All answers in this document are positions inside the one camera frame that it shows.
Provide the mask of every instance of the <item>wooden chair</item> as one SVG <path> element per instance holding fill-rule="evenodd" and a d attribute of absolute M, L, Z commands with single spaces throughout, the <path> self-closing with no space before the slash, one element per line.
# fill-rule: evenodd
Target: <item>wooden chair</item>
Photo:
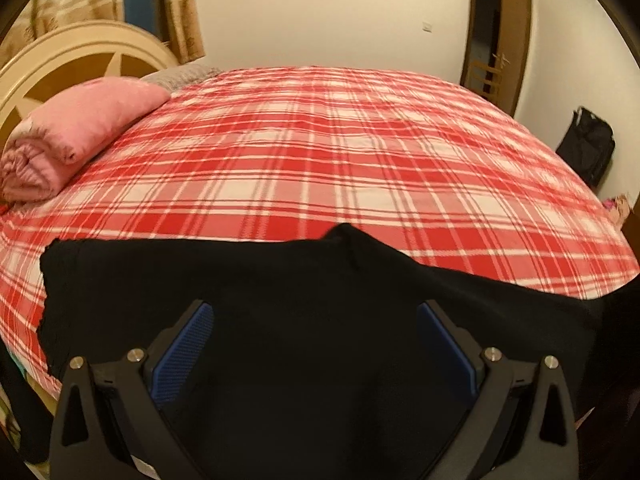
<path fill-rule="evenodd" d="M 491 79 L 488 79 L 488 74 L 492 74 Z M 473 88 L 472 80 L 476 80 L 482 83 L 483 90 Z M 500 83 L 502 82 L 502 70 L 494 68 L 478 60 L 474 60 L 469 63 L 469 69 L 466 72 L 465 87 L 472 92 L 484 97 L 490 103 L 497 105 L 498 93 L 500 91 Z M 484 86 L 488 85 L 489 91 L 484 91 Z"/>

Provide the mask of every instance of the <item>door handle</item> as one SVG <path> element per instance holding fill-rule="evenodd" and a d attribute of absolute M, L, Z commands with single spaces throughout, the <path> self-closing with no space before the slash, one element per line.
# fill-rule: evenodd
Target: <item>door handle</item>
<path fill-rule="evenodd" d="M 497 55 L 497 54 L 492 54 L 492 56 L 495 57 L 495 59 L 500 63 L 500 68 L 503 69 L 505 65 L 510 64 L 511 61 L 509 61 L 504 53 Z"/>

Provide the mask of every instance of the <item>wooden door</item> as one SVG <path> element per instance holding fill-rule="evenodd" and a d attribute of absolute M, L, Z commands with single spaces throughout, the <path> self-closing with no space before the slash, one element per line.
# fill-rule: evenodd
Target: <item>wooden door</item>
<path fill-rule="evenodd" d="M 531 0 L 502 0 L 500 4 L 500 35 L 496 68 L 502 70 L 497 106 L 513 117 L 524 68 L 529 53 L 531 34 Z"/>

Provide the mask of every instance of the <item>white wall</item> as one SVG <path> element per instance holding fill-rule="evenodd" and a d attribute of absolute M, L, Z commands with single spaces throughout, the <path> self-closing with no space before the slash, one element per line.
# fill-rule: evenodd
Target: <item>white wall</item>
<path fill-rule="evenodd" d="M 460 81 L 469 0 L 197 0 L 210 62 L 389 68 Z M 422 22 L 433 33 L 422 31 Z M 515 118 L 555 149 L 572 110 L 607 120 L 617 142 L 600 196 L 640 191 L 640 70 L 596 0 L 533 0 Z"/>
<path fill-rule="evenodd" d="M 515 118 L 555 149 L 583 105 L 614 131 L 601 198 L 640 192 L 640 69 L 597 0 L 534 0 L 536 35 Z"/>
<path fill-rule="evenodd" d="M 468 0 L 197 0 L 221 68 L 325 65 L 431 73 L 459 82 Z M 422 31 L 422 22 L 433 33 Z"/>

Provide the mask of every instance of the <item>blue gripper pad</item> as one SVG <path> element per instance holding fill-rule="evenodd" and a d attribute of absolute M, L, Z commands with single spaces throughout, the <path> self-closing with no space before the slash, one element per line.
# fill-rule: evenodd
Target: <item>blue gripper pad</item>
<path fill-rule="evenodd" d="M 212 330 L 213 308 L 202 303 L 153 368 L 148 388 L 156 406 L 176 399 Z"/>
<path fill-rule="evenodd" d="M 441 317 L 434 312 L 436 308 Z M 417 324 L 418 337 L 429 353 L 430 360 L 436 360 L 452 392 L 470 408 L 478 398 L 481 378 L 471 359 L 456 341 L 455 331 L 459 329 L 444 316 L 439 307 L 434 305 L 432 308 L 427 302 L 418 307 Z"/>

